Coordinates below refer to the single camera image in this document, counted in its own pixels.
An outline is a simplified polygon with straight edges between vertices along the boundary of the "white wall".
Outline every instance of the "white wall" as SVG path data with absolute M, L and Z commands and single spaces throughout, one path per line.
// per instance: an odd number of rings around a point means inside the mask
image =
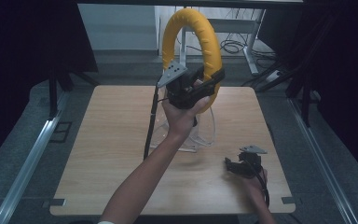
M 158 34 L 154 6 L 78 4 L 94 50 L 157 50 Z

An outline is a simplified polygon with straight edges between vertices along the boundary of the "metal track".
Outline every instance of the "metal track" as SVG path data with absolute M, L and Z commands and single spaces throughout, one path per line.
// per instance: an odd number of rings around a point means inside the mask
M 321 170 L 321 173 L 324 177 L 324 181 L 327 184 L 331 194 L 333 195 L 334 200 L 336 201 L 337 207 L 339 212 L 341 213 L 342 217 L 344 218 L 345 223 L 358 223 L 356 215 L 353 213 L 351 204 L 345 195 L 344 190 L 339 185 L 334 176 L 330 166 L 328 165 L 327 160 L 324 157 L 322 149 L 320 148 L 318 142 L 316 141 L 312 130 L 307 127 L 304 123 L 303 119 L 301 118 L 300 108 L 298 104 L 295 102 L 294 99 L 288 99 L 288 103 L 292 108 L 292 112 L 296 117 L 298 126 L 301 129 L 301 132 L 304 134 L 309 146 L 310 150 L 315 158 L 315 161 Z
M 2 202 L 0 207 L 0 224 L 8 223 L 10 221 L 10 218 L 20 201 L 22 194 L 34 173 L 34 169 L 36 168 L 36 165 L 39 163 L 39 160 L 45 151 L 48 140 L 53 134 L 54 129 L 61 118 L 62 111 L 66 106 L 68 97 L 69 93 L 67 92 L 61 94 L 58 102 L 57 116 L 52 120 L 46 121 L 45 126 L 37 137 L 36 142 L 34 143 L 34 146 L 32 147 L 25 163 L 22 165 L 19 174 L 8 191 L 6 198 Z

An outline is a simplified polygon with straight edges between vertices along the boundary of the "yellow ring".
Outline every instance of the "yellow ring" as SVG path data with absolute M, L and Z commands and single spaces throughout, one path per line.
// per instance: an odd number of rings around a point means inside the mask
M 204 64 L 204 81 L 211 79 L 211 75 L 222 68 L 222 57 L 217 41 L 216 34 L 208 19 L 193 8 L 183 8 L 173 14 L 165 28 L 162 39 L 162 66 L 168 68 L 168 64 L 174 58 L 174 45 L 179 31 L 184 26 L 191 27 L 199 39 L 203 64 Z M 200 113 L 205 112 L 216 99 L 220 88 L 217 83 L 214 88 L 214 95 L 211 96 L 210 102 L 201 109 Z

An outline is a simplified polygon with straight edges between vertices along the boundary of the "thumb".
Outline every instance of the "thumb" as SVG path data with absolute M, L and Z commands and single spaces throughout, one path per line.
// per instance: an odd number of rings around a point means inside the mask
M 209 103 L 210 99 L 211 97 L 209 96 L 205 96 L 204 98 L 199 99 L 193 106 L 193 108 L 190 109 L 190 111 L 194 115 L 196 115 L 197 113 L 199 113 L 200 110 L 202 110 L 203 107 L 205 107 Z

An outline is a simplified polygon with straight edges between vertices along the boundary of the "wooden table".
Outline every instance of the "wooden table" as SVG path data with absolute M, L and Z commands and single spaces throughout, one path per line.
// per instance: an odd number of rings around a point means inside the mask
M 143 160 L 154 87 L 98 86 L 79 129 L 54 199 L 64 206 L 50 212 L 100 215 L 120 183 Z M 291 213 L 296 206 L 269 130 L 251 88 L 223 87 L 213 104 L 216 140 L 197 153 L 179 151 L 159 182 L 142 215 L 207 215 L 252 213 L 240 180 L 226 171 L 224 158 L 238 161 L 239 147 L 268 151 L 272 213 Z

